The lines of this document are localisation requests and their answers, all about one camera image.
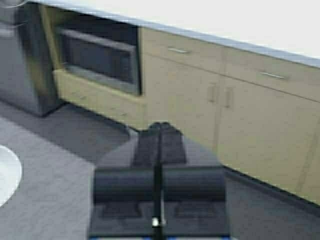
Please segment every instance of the white countertop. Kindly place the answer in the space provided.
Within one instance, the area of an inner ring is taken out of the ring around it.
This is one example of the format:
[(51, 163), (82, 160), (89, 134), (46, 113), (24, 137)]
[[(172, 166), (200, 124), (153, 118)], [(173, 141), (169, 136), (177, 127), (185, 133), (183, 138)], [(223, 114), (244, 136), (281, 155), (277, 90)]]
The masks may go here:
[(315, 0), (32, 0), (320, 68)]

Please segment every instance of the dishwasher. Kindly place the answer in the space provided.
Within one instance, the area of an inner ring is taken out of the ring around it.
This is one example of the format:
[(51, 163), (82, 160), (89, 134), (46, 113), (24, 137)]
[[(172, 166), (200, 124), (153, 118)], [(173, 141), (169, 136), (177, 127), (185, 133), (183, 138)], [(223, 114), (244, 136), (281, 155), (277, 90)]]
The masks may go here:
[(0, 0), (0, 100), (37, 116), (62, 104), (37, 3)]

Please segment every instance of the built-in microwave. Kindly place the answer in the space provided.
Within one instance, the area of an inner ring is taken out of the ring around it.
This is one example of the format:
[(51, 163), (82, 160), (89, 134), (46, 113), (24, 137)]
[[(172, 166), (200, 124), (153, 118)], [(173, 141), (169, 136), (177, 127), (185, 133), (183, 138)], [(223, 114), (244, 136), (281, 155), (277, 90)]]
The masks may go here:
[(57, 27), (64, 67), (73, 74), (140, 95), (138, 27), (81, 15)]

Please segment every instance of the floor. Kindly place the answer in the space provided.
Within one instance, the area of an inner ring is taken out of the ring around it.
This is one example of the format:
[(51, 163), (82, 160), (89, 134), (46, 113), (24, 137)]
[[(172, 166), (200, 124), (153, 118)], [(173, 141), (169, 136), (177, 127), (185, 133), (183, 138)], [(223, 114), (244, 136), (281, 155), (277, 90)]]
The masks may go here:
[[(0, 102), (0, 144), (24, 168), (18, 191), (0, 208), (0, 238), (85, 240), (95, 163), (128, 139), (121, 125), (71, 104), (38, 118)], [(226, 182), (237, 239), (320, 239), (320, 217), (232, 177)]]

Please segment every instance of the microwave window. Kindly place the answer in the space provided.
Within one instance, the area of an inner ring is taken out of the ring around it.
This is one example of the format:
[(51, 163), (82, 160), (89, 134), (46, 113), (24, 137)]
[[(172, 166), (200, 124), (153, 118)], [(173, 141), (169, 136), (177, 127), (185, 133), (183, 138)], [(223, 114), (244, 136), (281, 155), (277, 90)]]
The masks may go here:
[(68, 37), (63, 44), (68, 64), (133, 83), (129, 52)]

